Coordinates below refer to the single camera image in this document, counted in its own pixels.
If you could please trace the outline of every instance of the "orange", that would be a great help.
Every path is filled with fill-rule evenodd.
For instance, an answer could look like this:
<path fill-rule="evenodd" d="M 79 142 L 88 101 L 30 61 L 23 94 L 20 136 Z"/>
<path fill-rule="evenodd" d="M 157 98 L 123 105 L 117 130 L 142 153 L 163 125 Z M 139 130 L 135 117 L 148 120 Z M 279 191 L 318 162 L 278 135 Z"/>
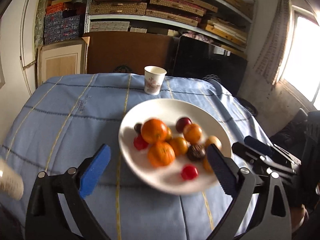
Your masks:
<path fill-rule="evenodd" d="M 141 127 L 141 136 L 149 144 L 164 141 L 167 134 L 167 126 L 159 119 L 150 119 Z"/>
<path fill-rule="evenodd" d="M 169 141 L 169 144 L 172 146 L 176 157 L 178 157 L 179 155 L 185 155 L 188 151 L 188 143 L 185 138 L 173 138 Z"/>
<path fill-rule="evenodd" d="M 167 166 L 175 160 L 172 147 L 166 142 L 156 142 L 148 151 L 148 160 L 155 168 Z"/>
<path fill-rule="evenodd" d="M 202 164 L 203 164 L 204 169 L 207 172 L 213 173 L 213 169 L 212 169 L 212 167 L 211 167 L 211 165 L 210 165 L 210 163 L 209 163 L 209 161 L 207 159 L 207 156 L 204 157 Z"/>
<path fill-rule="evenodd" d="M 165 141 L 168 142 L 172 139 L 172 131 L 169 127 L 167 127 L 167 137 L 165 138 Z"/>
<path fill-rule="evenodd" d="M 196 144 L 202 135 L 202 129 L 196 123 L 187 124 L 183 129 L 183 136 L 190 144 Z"/>
<path fill-rule="evenodd" d="M 221 141 L 213 135 L 207 138 L 207 140 L 204 143 L 204 148 L 207 149 L 207 147 L 211 144 L 214 144 L 221 151 L 221 148 L 222 148 Z"/>

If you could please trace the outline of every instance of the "light blue tablecloth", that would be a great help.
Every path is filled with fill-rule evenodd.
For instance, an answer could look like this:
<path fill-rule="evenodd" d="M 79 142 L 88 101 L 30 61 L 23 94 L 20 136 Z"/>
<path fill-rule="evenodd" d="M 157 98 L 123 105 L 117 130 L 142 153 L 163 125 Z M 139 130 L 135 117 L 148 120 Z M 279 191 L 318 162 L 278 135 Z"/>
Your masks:
<path fill-rule="evenodd" d="M 0 194 L 2 203 L 25 224 L 28 200 L 36 175 L 64 173 L 92 156 L 102 143 L 112 157 L 86 202 L 106 233 L 122 240 L 204 240 L 231 202 L 221 186 L 193 195 L 159 192 L 140 181 L 125 161 L 119 162 L 118 130 L 125 112 L 153 98 L 175 98 L 207 111 L 226 130 L 231 144 L 251 135 L 268 138 L 257 121 L 216 81 L 166 77 L 158 96 L 144 93 L 144 76 L 110 73 L 54 77 L 39 87 L 14 121 L 1 156 L 23 178 L 20 201 Z M 239 167 L 246 164 L 232 156 Z M 120 188 L 117 190 L 117 179 Z M 252 198 L 239 228 L 249 223 L 256 202 Z M 73 232 L 79 234 L 64 198 L 62 207 Z"/>

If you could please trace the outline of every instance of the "white plate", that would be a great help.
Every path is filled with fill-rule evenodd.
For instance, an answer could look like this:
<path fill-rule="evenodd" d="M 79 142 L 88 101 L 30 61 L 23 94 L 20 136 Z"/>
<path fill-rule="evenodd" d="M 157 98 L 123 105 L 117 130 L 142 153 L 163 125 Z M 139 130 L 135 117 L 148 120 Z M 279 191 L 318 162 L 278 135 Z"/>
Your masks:
<path fill-rule="evenodd" d="M 215 185 L 217 178 L 205 171 L 202 162 L 193 163 L 186 156 L 177 157 L 169 166 L 153 168 L 147 159 L 148 148 L 138 151 L 133 146 L 133 139 L 137 136 L 133 127 L 138 122 L 144 123 L 148 119 L 158 118 L 171 128 L 173 137 L 176 137 L 179 134 L 175 123 L 184 116 L 202 128 L 201 142 L 208 136 L 215 135 L 222 143 L 222 154 L 231 157 L 229 138 L 217 120 L 201 108 L 180 100 L 160 98 L 142 102 L 125 115 L 119 129 L 120 150 L 132 171 L 150 186 L 176 195 L 205 190 Z M 180 172 L 187 163 L 198 168 L 199 176 L 194 180 L 183 181 Z"/>

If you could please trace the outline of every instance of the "brown cardboard box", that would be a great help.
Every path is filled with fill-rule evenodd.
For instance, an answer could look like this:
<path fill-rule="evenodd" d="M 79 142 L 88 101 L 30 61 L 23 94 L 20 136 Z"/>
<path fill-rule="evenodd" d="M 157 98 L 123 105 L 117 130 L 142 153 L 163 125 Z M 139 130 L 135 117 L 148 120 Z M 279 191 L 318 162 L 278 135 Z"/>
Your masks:
<path fill-rule="evenodd" d="M 144 75 L 145 66 L 172 68 L 173 38 L 135 32 L 91 32 L 87 73 L 132 72 Z"/>

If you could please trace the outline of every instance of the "white paper cup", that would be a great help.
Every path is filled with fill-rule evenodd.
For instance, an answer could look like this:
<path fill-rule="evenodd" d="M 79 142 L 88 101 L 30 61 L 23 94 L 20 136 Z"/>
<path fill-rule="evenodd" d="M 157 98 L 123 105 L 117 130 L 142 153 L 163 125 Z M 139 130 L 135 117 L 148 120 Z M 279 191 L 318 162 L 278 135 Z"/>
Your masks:
<path fill-rule="evenodd" d="M 144 68 L 144 91 L 149 95 L 159 94 L 166 70 L 156 66 Z"/>

